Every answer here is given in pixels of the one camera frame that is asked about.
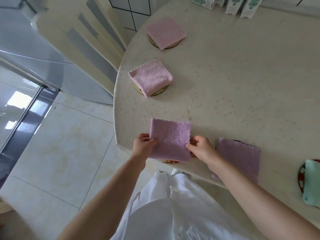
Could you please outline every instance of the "pink towel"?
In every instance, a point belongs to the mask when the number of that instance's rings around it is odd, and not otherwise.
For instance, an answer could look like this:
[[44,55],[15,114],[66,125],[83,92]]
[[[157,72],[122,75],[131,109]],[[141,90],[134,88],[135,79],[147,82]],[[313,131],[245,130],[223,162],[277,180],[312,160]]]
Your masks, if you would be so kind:
[[150,24],[146,33],[155,41],[161,50],[182,40],[187,33],[171,17]]
[[186,144],[190,143],[190,122],[177,122],[151,119],[150,140],[157,139],[150,158],[172,160],[178,162],[190,161],[190,152]]
[[158,58],[130,71],[129,76],[146,97],[171,84],[173,80],[170,72]]
[[216,149],[223,158],[232,163],[252,181],[258,182],[261,153],[259,148],[241,141],[219,138]]

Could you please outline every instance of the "forearm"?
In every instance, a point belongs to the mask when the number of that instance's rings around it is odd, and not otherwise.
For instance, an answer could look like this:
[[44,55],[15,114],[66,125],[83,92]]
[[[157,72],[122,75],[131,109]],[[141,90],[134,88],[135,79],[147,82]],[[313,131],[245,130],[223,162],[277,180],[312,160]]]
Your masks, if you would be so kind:
[[320,239],[318,228],[252,182],[229,162],[224,159],[212,161],[214,172],[267,239]]
[[145,161],[130,157],[68,224],[57,240],[110,239],[130,200]]

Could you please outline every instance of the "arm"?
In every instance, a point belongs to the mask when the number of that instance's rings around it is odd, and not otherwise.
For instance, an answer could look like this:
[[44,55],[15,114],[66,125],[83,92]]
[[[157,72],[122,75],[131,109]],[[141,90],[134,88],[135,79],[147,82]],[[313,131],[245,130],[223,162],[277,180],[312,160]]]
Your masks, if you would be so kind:
[[114,235],[146,160],[157,144],[156,140],[145,142],[147,137],[149,134],[140,134],[134,140],[129,159],[66,226],[57,240],[106,240]]
[[223,159],[209,139],[195,136],[186,145],[216,173],[242,209],[269,240],[316,240],[320,230]]

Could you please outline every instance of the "left hand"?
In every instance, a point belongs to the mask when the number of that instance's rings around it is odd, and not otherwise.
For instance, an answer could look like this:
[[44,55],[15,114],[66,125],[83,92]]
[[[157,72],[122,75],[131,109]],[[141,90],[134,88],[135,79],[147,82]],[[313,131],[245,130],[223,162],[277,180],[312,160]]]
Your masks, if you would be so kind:
[[149,140],[148,133],[141,133],[133,141],[133,148],[131,157],[139,157],[146,161],[152,152],[152,148],[156,145],[158,141],[156,139]]

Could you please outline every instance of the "white pants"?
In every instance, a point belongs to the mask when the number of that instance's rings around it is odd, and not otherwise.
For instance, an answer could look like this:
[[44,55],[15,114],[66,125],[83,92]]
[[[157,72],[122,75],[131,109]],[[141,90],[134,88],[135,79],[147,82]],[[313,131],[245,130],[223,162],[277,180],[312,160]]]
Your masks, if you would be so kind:
[[123,234],[137,240],[249,238],[206,191],[181,173],[154,175],[142,189],[139,205],[138,199],[133,202],[130,216],[129,211],[128,207],[112,240]]

